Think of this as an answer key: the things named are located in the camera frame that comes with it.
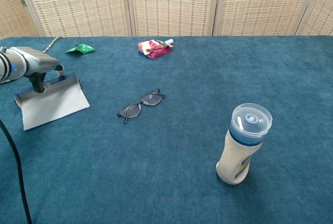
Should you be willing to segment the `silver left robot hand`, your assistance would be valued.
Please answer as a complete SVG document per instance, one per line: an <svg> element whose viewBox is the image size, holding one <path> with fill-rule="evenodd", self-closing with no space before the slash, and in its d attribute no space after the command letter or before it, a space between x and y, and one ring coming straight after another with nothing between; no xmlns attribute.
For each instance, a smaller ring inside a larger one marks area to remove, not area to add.
<svg viewBox="0 0 333 224"><path fill-rule="evenodd" d="M58 76L65 74L65 69L58 59L31 47L11 47L5 53L9 59L8 80L27 77L37 93L44 92L44 78L49 71L57 71Z"/></svg>

